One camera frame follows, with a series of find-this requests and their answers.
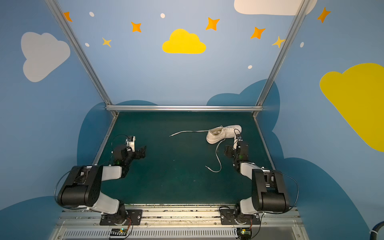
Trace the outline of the white sneaker shoe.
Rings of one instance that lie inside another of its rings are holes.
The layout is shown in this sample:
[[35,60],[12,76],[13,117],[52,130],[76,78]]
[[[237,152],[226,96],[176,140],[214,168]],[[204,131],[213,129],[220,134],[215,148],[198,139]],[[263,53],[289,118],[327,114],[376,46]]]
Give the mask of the white sneaker shoe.
[[240,125],[220,126],[210,129],[207,133],[206,140],[209,144],[216,144],[224,139],[235,138],[236,135],[241,133],[242,127]]

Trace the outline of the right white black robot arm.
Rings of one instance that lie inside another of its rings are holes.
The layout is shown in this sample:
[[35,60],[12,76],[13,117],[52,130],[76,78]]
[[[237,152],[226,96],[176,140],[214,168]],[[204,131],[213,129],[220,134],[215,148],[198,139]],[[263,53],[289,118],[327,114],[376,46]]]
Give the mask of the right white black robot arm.
[[232,146],[225,147],[224,154],[233,160],[233,167],[239,174],[251,180],[251,196],[240,200],[234,208],[233,218],[237,224],[252,223],[260,213],[284,214],[296,206],[299,199],[297,181],[294,181],[297,195],[291,203],[284,178],[293,178],[250,162],[248,143],[235,140]]

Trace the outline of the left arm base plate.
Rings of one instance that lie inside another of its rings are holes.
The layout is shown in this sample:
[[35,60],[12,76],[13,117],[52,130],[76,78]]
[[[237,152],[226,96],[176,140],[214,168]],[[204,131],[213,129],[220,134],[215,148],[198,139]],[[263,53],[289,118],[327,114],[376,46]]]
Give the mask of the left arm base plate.
[[141,223],[143,211],[139,209],[118,211],[113,215],[102,215],[100,226],[138,226]]

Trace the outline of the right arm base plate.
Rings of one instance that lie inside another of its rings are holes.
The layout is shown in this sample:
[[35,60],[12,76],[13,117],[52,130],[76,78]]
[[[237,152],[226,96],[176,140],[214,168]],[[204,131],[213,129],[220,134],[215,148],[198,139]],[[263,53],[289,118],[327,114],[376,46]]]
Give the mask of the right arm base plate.
[[245,215],[237,209],[230,209],[227,206],[219,208],[220,220],[222,225],[260,225],[259,215]]

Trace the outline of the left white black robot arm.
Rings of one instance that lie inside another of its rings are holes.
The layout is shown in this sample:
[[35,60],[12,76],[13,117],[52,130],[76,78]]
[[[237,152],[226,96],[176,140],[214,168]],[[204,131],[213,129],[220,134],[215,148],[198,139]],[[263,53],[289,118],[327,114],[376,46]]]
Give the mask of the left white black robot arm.
[[101,192],[102,182],[124,179],[134,160],[146,157],[147,147],[133,150],[120,145],[115,148],[111,166],[74,166],[60,189],[54,194],[59,206],[66,209],[86,208],[101,213],[101,226],[138,226],[142,210],[127,210],[123,201]]

